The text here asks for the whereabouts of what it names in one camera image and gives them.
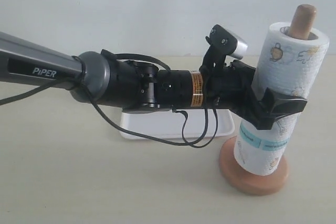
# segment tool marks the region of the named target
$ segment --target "robotic arm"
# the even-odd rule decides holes
[[[84,85],[96,104],[125,113],[228,109],[258,130],[270,130],[278,119],[304,110],[304,98],[268,88],[261,100],[256,98],[251,88],[255,68],[241,61],[247,45],[237,35],[215,25],[206,40],[209,48],[195,72],[171,70],[149,56],[104,49],[71,57],[0,33],[0,81],[42,86],[63,80],[54,87],[89,103]],[[227,56],[234,58],[229,66]],[[79,79],[81,85],[73,81]]]

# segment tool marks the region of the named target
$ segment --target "paper towel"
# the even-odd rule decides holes
[[[283,93],[308,98],[328,50],[329,38],[312,29],[308,40],[286,35],[290,23],[275,23],[269,27],[252,89],[258,99],[267,87]],[[276,122],[269,131],[259,131],[242,120],[234,156],[239,165],[250,173],[265,176],[273,173],[290,140],[300,113]]]

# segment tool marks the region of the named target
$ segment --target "paper towel roll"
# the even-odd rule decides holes
[[[290,23],[275,23],[269,27],[252,89],[258,99],[267,87],[283,93],[308,98],[328,50],[329,38],[312,29],[308,40],[286,35]],[[290,140],[300,113],[276,122],[269,131],[259,131],[242,120],[234,156],[238,164],[250,173],[265,176],[273,173]]]

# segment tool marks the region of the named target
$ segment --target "white wall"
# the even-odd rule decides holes
[[[297,5],[318,8],[315,28],[336,54],[334,0],[0,0],[0,30],[66,54],[86,50],[203,55],[215,24],[239,34],[257,55],[268,26]]]

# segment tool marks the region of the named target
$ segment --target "blue label on paper towel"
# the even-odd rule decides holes
[[[269,141],[265,139],[258,138],[257,136],[254,136],[251,134],[244,126],[243,124],[240,124],[239,128],[240,135],[242,139],[257,149],[262,149],[263,151],[277,151],[279,149],[284,148],[287,143],[288,139],[284,141]]]

